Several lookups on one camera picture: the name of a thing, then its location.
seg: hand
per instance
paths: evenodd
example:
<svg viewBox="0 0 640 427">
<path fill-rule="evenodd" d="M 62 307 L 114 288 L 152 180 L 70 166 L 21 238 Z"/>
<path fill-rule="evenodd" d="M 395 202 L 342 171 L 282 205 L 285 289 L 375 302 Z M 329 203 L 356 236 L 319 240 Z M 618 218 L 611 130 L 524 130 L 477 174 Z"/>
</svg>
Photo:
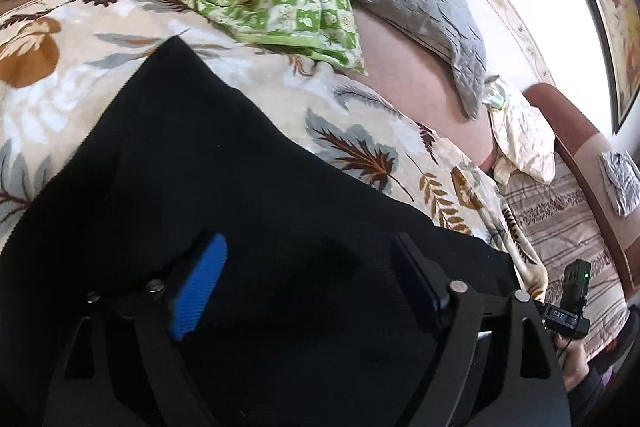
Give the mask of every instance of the hand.
<svg viewBox="0 0 640 427">
<path fill-rule="evenodd" d="M 568 339 L 562 338 L 560 335 L 554 339 L 554 344 L 558 349 L 566 346 Z M 589 365 L 587 364 L 587 353 L 581 341 L 573 341 L 566 348 L 566 360 L 562 368 L 562 379 L 567 392 L 576 388 L 576 386 L 589 374 Z"/>
</svg>

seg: pillow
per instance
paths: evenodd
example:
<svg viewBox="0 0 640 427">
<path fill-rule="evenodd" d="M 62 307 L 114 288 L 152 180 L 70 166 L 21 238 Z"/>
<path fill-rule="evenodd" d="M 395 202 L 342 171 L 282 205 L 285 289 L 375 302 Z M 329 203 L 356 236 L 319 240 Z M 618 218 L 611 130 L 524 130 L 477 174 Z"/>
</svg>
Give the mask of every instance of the pillow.
<svg viewBox="0 0 640 427">
<path fill-rule="evenodd" d="M 486 54 L 465 0 L 354 1 L 446 60 L 466 116 L 478 117 Z"/>
<path fill-rule="evenodd" d="M 347 76 L 451 140 L 482 171 L 491 169 L 498 154 L 486 106 L 475 120 L 465 118 L 444 60 L 359 4 L 353 5 L 353 15 L 369 74 L 352 70 Z"/>
</svg>

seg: wall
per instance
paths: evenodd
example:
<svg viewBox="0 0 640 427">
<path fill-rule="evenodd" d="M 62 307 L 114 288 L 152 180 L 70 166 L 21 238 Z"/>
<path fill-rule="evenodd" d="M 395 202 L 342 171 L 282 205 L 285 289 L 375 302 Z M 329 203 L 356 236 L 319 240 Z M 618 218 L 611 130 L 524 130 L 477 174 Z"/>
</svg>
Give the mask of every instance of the wall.
<svg viewBox="0 0 640 427">
<path fill-rule="evenodd" d="M 607 70 L 585 0 L 510 0 L 540 48 L 558 89 L 613 146 L 640 150 L 640 98 L 617 135 L 612 133 Z"/>
</svg>

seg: gray cloth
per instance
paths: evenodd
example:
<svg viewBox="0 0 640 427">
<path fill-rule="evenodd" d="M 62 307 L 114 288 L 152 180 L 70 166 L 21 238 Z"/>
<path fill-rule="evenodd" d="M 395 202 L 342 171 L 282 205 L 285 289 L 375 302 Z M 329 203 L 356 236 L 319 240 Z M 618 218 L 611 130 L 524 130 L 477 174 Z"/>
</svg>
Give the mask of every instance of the gray cloth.
<svg viewBox="0 0 640 427">
<path fill-rule="evenodd" d="M 475 120 L 484 93 L 484 42 L 466 0 L 354 0 L 444 58 L 466 115 Z"/>
<path fill-rule="evenodd" d="M 640 204 L 640 171 L 628 152 L 607 151 L 601 153 L 600 169 L 604 187 L 613 209 L 626 217 Z"/>
</svg>

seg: cable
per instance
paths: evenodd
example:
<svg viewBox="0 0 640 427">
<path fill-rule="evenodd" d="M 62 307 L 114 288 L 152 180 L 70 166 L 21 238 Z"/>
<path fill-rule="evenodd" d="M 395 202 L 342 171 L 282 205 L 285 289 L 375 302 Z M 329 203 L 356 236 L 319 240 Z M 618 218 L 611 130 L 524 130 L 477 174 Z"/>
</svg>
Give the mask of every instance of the cable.
<svg viewBox="0 0 640 427">
<path fill-rule="evenodd" d="M 567 347 L 569 347 L 569 344 L 571 344 L 572 341 L 574 340 L 575 334 L 578 332 L 578 325 L 580 325 L 580 321 L 581 320 L 582 320 L 582 313 L 580 313 L 580 315 L 578 315 L 578 321 L 575 323 L 574 334 L 571 335 L 571 338 L 569 339 L 569 342 L 564 344 L 564 347 L 560 350 L 560 354 L 558 355 L 558 360 L 560 360 L 562 358 L 562 356 L 565 354 L 565 352 L 567 350 Z"/>
</svg>

